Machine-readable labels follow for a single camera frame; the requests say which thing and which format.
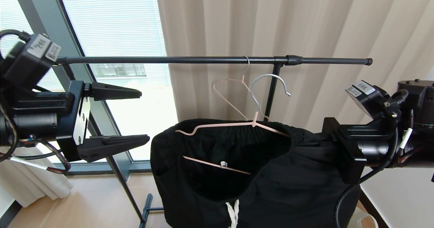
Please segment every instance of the barcode label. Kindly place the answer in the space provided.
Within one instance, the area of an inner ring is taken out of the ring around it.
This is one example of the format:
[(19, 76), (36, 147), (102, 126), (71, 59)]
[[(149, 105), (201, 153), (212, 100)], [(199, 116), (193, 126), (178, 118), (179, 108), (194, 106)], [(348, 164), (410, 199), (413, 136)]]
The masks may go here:
[(38, 35), (27, 49), (27, 52), (37, 58), (42, 58), (49, 45), (50, 40), (48, 38), (43, 35)]
[(57, 56), (59, 56), (60, 53), (60, 46), (57, 44), (52, 43), (50, 48), (48, 49), (47, 54), (45, 56), (52, 61), (56, 61)]
[(350, 88), (346, 89), (346, 91), (349, 94), (353, 95), (354, 97), (358, 97), (358, 96), (361, 95), (361, 92), (358, 89), (356, 89), (356, 88), (354, 88), (352, 86)]
[(375, 92), (375, 89), (372, 86), (370, 86), (370, 84), (364, 82), (363, 80), (357, 81), (357, 83), (353, 84), (353, 86), (359, 88), (366, 95)]

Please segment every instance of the white drawstring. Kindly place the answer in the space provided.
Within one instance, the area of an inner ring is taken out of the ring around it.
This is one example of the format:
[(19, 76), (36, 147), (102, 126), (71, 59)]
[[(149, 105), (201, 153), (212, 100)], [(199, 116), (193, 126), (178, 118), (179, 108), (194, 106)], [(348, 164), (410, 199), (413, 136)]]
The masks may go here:
[(240, 210), (240, 200), (237, 199), (235, 201), (235, 205), (234, 208), (232, 208), (231, 204), (229, 202), (226, 203), (226, 205), (228, 206), (228, 213), (229, 213), (229, 217), (231, 218), (231, 228), (237, 228), (237, 224), (238, 224), (238, 211)]

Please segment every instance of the curtain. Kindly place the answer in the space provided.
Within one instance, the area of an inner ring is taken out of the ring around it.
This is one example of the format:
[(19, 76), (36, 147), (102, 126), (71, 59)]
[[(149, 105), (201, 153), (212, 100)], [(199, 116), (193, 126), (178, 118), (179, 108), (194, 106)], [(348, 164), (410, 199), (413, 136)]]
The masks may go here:
[[(1, 152), (6, 152), (7, 149), (0, 147)], [(17, 148), (14, 152), (17, 156), (39, 154), (42, 152), (37, 148)], [(31, 161), (54, 167), (46, 158)], [(72, 188), (72, 184), (63, 174), (54, 174), (10, 160), (0, 163), (0, 185), (23, 207), (44, 196), (51, 199), (66, 197)]]
[[(371, 66), (284, 66), (272, 121), (319, 132), (324, 117), (341, 124), (369, 118), (345, 89), (363, 79), (389, 93), (400, 80), (424, 79), (434, 61), (434, 0), (158, 0), (168, 56), (284, 56), (373, 58)], [(171, 64), (179, 120), (243, 119), (211, 89), (216, 79), (241, 79), (246, 64)], [(271, 73), (253, 64), (246, 84)], [(254, 95), (265, 109), (270, 77)], [(240, 84), (217, 84), (250, 119), (256, 109)]]

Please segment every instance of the pink clothes hanger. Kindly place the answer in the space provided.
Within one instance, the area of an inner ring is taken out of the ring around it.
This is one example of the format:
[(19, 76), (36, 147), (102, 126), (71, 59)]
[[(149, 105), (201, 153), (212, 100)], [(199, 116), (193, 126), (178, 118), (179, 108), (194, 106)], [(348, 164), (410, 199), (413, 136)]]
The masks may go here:
[[(247, 56), (244, 56), (246, 59), (247, 59), (247, 63), (248, 63), (248, 67), (247, 67), (247, 69), (245, 70), (245, 72), (243, 73), (243, 78), (241, 79), (241, 80), (237, 80), (237, 79), (225, 79), (225, 80), (221, 80), (221, 79), (218, 79), (218, 80), (215, 80), (215, 81), (213, 81), (213, 83), (212, 83), (212, 87), (213, 87), (213, 90), (221, 97), (221, 98), (223, 98), (223, 100), (224, 101), (226, 101), (231, 107), (233, 107), (237, 112), (239, 112), (244, 118), (245, 118), (245, 120), (249, 120), (240, 110), (238, 110), (234, 105), (232, 105), (232, 103), (230, 103), (228, 100), (226, 100), (226, 98), (225, 97), (223, 97), (223, 95), (222, 94), (220, 94), (220, 92), (216, 89), (216, 87), (215, 87), (215, 83), (216, 82), (218, 82), (218, 81), (220, 81), (220, 82), (222, 82), (223, 84), (226, 82), (226, 81), (237, 81), (237, 82), (241, 82), (245, 87), (246, 87), (246, 89), (250, 92), (250, 88), (245, 84), (245, 82), (244, 82), (244, 77), (245, 77), (245, 73), (247, 73), (247, 71), (250, 69), (250, 60), (249, 60), (249, 58), (247, 57)], [(266, 119), (268, 119), (268, 120), (270, 120), (270, 118), (268, 117), (268, 116), (265, 116), (263, 113), (262, 113), (262, 110), (261, 110), (261, 107), (259, 107), (259, 114), (261, 114), (264, 118), (266, 118)]]
[[(180, 132), (180, 133), (182, 133), (182, 134), (184, 134), (184, 135), (194, 135), (194, 134), (196, 133), (196, 131), (197, 131), (198, 129), (201, 129), (201, 128), (210, 128), (210, 127), (226, 127), (226, 126), (252, 126), (252, 127), (258, 126), (258, 127), (263, 128), (263, 129), (269, 130), (269, 131), (271, 131), (271, 132), (275, 132), (275, 133), (277, 133), (277, 134), (280, 134), (280, 135), (284, 135), (284, 136), (286, 136), (286, 137), (289, 137), (289, 135), (287, 135), (287, 134), (285, 134), (285, 133), (283, 133), (283, 132), (280, 132), (280, 131), (278, 131), (278, 130), (276, 130), (276, 129), (273, 129), (273, 128), (268, 127), (268, 126), (264, 126), (264, 125), (259, 124), (258, 122), (256, 122), (256, 120), (257, 120), (257, 118), (258, 118), (258, 113), (259, 113), (259, 102), (258, 102), (258, 100), (255, 98), (255, 96), (253, 95), (253, 91), (252, 91), (252, 89), (253, 89), (253, 85), (256, 83), (256, 81), (258, 81), (260, 78), (267, 77), (267, 76), (272, 76), (272, 77), (276, 77), (277, 79), (279, 79), (279, 80), (282, 82), (282, 84), (283, 84), (283, 88), (285, 89), (285, 94), (287, 94), (288, 96), (291, 96), (291, 94), (287, 91), (287, 86), (286, 86), (286, 84), (285, 84), (285, 81), (283, 81), (281, 77), (279, 77), (279, 76), (277, 76), (277, 75), (273, 75), (273, 74), (261, 75), (261, 76), (257, 77), (256, 79), (253, 80), (253, 82), (252, 82), (252, 84), (251, 84), (251, 86), (250, 86), (250, 94), (251, 94), (253, 100), (254, 100), (255, 103), (256, 103), (256, 112), (255, 112), (255, 115), (253, 116), (253, 121), (252, 121), (252, 122), (223, 123), (223, 124), (208, 124), (208, 125), (196, 126), (196, 127), (194, 128), (193, 132), (191, 132), (191, 133), (187, 133), (187, 132), (184, 132), (184, 131), (182, 131), (182, 130), (175, 130), (175, 132)], [(237, 169), (228, 168), (227, 163), (224, 162), (224, 161), (220, 162), (220, 166), (219, 166), (219, 165), (216, 165), (216, 164), (213, 164), (213, 163), (208, 163), (208, 162), (206, 162), (206, 161), (198, 160), (198, 159), (195, 159), (195, 158), (192, 158), (192, 157), (186, 157), (186, 156), (183, 156), (183, 157), (184, 157), (185, 159), (193, 160), (193, 161), (196, 161), (196, 162), (199, 162), (199, 163), (203, 163), (203, 164), (206, 164), (206, 165), (215, 166), (215, 167), (219, 167), (219, 168), (225, 168), (225, 169), (228, 169), (228, 170), (237, 171), (237, 172), (244, 173), (244, 174), (250, 174), (250, 173), (245, 172), (245, 171), (240, 171), (240, 170), (237, 170)]]

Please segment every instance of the dark baseboard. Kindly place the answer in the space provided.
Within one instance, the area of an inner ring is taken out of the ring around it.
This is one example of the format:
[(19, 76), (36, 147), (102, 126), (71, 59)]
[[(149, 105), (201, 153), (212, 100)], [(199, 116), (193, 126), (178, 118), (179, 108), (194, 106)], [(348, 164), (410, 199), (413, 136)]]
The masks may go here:
[(22, 207), (17, 201), (14, 201), (0, 218), (0, 228), (7, 228)]
[(368, 212), (368, 214), (374, 216), (375, 220), (378, 223), (379, 228), (389, 228), (389, 226), (387, 226), (386, 222), (384, 222), (383, 217), (381, 217), (380, 213), (374, 207), (372, 202), (368, 199), (368, 197), (363, 192), (363, 190), (360, 193), (360, 199), (359, 200), (360, 200), (361, 204), (363, 205), (363, 207)]

